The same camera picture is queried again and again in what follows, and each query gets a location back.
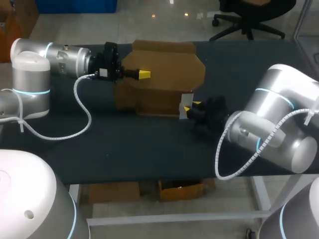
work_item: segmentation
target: blue container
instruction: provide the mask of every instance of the blue container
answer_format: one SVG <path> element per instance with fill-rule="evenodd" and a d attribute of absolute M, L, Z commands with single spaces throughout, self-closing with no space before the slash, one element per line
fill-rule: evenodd
<path fill-rule="evenodd" d="M 117 0 L 36 0 L 39 13 L 114 13 Z"/>

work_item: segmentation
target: chair base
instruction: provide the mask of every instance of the chair base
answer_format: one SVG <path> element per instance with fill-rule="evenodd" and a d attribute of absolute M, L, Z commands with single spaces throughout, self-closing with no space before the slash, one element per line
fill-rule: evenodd
<path fill-rule="evenodd" d="M 241 17 L 238 17 L 238 16 L 228 16 L 228 15 L 215 14 L 214 20 L 212 22 L 213 26 L 219 25 L 218 19 L 232 22 L 233 25 L 231 27 L 227 28 L 226 30 L 223 30 L 222 32 L 216 34 L 215 36 L 210 38 L 209 41 L 217 40 L 223 36 L 226 36 L 232 32 L 238 31 L 238 30 L 241 30 L 241 34 L 246 35 L 248 40 L 254 40 L 252 29 L 257 29 L 260 31 L 265 31 L 265 32 L 269 32 L 269 33 L 278 35 L 281 37 L 281 39 L 285 38 L 285 34 L 282 31 L 279 31 L 279 30 L 272 28 L 270 26 L 266 26 L 266 25 L 259 23 L 259 22 L 245 21 L 244 19 L 242 19 Z"/>

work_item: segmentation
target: screw hole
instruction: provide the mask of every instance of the screw hole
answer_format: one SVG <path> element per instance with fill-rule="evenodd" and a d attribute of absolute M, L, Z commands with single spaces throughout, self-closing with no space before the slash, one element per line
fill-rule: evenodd
<path fill-rule="evenodd" d="M 26 218 L 28 218 L 28 219 L 33 219 L 33 218 L 34 218 L 34 214 L 33 214 L 33 212 L 30 211 L 30 210 L 26 210 L 26 211 L 24 212 L 24 216 L 25 216 Z"/>

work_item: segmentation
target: black table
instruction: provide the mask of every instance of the black table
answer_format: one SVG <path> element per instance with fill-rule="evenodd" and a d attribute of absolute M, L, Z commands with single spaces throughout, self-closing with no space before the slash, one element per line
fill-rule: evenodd
<path fill-rule="evenodd" d="M 205 83 L 194 99 L 224 95 L 229 108 L 242 110 L 266 70 L 277 63 L 293 66 L 314 77 L 296 45 L 289 41 L 196 42 L 197 56 L 206 66 Z M 101 45 L 86 46 L 93 52 Z M 121 57 L 131 45 L 119 45 Z M 81 130 L 86 115 L 73 96 L 75 79 L 51 77 L 48 116 L 28 122 L 46 136 L 65 136 Z M 117 112 L 114 85 L 85 81 L 79 96 L 92 113 L 93 123 L 84 134 L 65 141 L 45 141 L 16 123 L 2 131 L 1 148 L 18 149 L 43 158 L 65 184 L 111 181 L 171 180 L 214 177 L 213 163 L 219 135 L 194 128 L 188 120 L 141 117 Z M 319 141 L 319 130 L 304 129 Z M 225 142 L 220 158 L 222 175 L 236 171 L 252 153 Z M 319 155 L 306 173 L 319 173 Z M 291 174 L 258 158 L 242 176 Z"/>

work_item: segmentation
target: tiled floor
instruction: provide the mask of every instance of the tiled floor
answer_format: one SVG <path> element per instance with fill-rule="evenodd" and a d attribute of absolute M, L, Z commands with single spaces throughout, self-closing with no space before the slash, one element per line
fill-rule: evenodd
<path fill-rule="evenodd" d="M 303 2 L 298 0 L 291 11 L 265 23 L 290 38 Z M 206 41 L 231 26 L 220 21 L 218 27 L 212 27 L 216 13 L 220 13 L 218 0 L 119 0 L 115 14 L 41 15 L 31 38 L 64 44 L 132 43 L 135 39 Z M 253 33 L 256 39 L 276 38 L 258 30 Z M 246 40 L 240 31 L 223 39 Z"/>
<path fill-rule="evenodd" d="M 297 0 L 293 10 L 266 24 L 284 31 L 286 38 L 290 38 L 303 2 Z M 135 39 L 206 41 L 231 26 L 231 23 L 221 21 L 218 27 L 212 27 L 214 14 L 220 13 L 218 4 L 218 0 L 119 0 L 115 14 L 41 15 L 31 38 L 63 44 L 131 43 Z M 276 37 L 257 30 L 253 33 L 257 40 Z M 246 40 L 240 32 L 221 40 L 227 39 Z M 10 87 L 10 64 L 0 64 L 0 72 L 0 87 Z M 286 180 L 287 176 L 265 177 L 271 201 L 274 201 Z M 160 203 L 154 198 L 144 197 L 133 203 L 96 204 L 93 208 L 82 206 L 86 214 L 93 214 L 95 218 L 254 209 L 256 202 L 247 178 L 218 181 L 215 191 L 207 190 L 204 197 L 192 201 Z M 231 220 L 93 227 L 92 239 L 243 239 L 247 227 L 257 230 L 259 225 L 258 220 Z"/>

